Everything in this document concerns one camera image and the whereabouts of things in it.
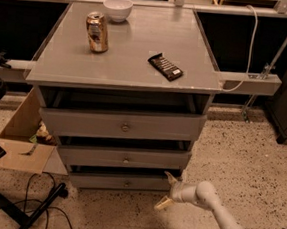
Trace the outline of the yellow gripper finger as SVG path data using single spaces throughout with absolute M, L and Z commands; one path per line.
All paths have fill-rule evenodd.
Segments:
M 173 199 L 164 196 L 162 199 L 160 199 L 160 201 L 155 205 L 154 209 L 155 210 L 163 210 L 166 207 L 170 207 L 171 205 L 173 205 L 175 202 Z
M 178 180 L 172 174 L 170 174 L 170 172 L 165 171 L 165 174 L 167 176 L 169 185 L 174 185 L 176 182 L 178 182 Z

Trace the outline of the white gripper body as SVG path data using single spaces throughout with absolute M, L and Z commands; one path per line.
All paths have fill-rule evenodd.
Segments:
M 193 203 L 196 197 L 196 186 L 184 182 L 176 182 L 171 186 L 170 198 L 176 203 Z

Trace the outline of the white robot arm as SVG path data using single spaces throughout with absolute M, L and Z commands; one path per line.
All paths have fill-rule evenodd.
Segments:
M 244 229 L 221 203 L 219 194 L 212 183 L 202 181 L 192 185 L 178 181 L 170 172 L 165 174 L 170 185 L 170 192 L 156 204 L 155 210 L 164 209 L 173 203 L 190 203 L 211 211 L 220 229 Z

